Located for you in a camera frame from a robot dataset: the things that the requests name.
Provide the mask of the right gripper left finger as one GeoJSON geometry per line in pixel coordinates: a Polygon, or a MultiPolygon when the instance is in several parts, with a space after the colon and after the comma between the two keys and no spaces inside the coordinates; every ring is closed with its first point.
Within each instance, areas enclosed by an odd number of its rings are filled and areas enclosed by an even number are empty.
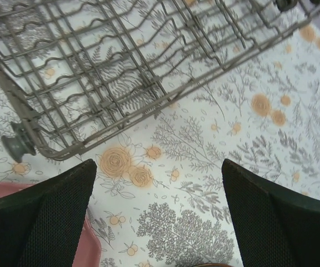
{"type": "Polygon", "coordinates": [[[0,266],[72,266],[96,170],[89,159],[0,197],[0,266]]]}

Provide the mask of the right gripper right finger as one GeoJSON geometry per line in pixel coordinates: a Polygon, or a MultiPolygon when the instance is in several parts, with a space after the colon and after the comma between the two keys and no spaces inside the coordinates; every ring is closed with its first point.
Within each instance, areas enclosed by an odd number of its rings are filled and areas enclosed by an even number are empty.
{"type": "Polygon", "coordinates": [[[320,200],[229,159],[222,177],[244,266],[320,266],[320,200]]]}

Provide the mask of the pink polka dot plate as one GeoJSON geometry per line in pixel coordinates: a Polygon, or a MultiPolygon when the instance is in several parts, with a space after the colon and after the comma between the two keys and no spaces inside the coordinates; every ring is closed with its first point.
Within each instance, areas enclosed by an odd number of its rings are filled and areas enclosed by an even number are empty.
{"type": "MultiPolygon", "coordinates": [[[[32,186],[32,184],[18,184],[0,182],[0,197],[4,197],[32,186]]],[[[101,257],[101,243],[94,234],[94,231],[86,215],[82,232],[79,238],[77,251],[74,257],[74,267],[98,267],[101,257]]]]}

